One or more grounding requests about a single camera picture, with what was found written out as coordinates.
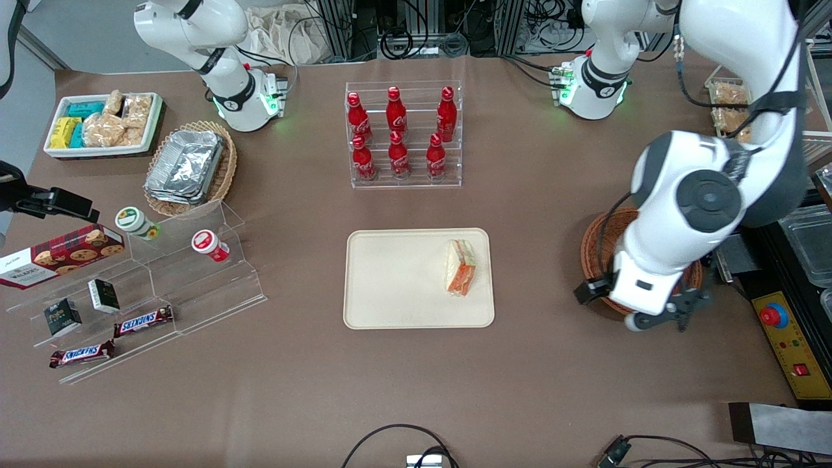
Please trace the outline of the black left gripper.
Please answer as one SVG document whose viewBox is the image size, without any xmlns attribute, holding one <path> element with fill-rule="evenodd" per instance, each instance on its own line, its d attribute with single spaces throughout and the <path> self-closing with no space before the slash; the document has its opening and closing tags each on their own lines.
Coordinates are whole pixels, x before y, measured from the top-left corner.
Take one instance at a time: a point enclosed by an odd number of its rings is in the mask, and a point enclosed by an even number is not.
<svg viewBox="0 0 832 468">
<path fill-rule="evenodd" d="M 609 279 L 585 279 L 574 289 L 574 297 L 580 305 L 588 305 L 594 300 L 609 296 L 612 282 Z M 709 306 L 711 296 L 704 289 L 684 288 L 671 296 L 671 315 L 677 318 L 678 332 L 685 332 L 694 312 Z"/>
</svg>

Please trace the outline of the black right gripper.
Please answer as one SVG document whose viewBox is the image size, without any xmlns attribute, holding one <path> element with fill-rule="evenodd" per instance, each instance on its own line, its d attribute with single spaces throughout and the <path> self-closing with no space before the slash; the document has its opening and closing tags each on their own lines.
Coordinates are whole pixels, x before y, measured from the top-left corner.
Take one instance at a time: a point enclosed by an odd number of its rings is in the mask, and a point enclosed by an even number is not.
<svg viewBox="0 0 832 468">
<path fill-rule="evenodd" d="M 28 184 L 17 166 L 1 162 L 1 211 L 48 214 L 49 198 L 49 190 Z M 98 222 L 100 216 L 92 200 L 58 187 L 51 187 L 51 211 L 86 222 Z"/>
</svg>

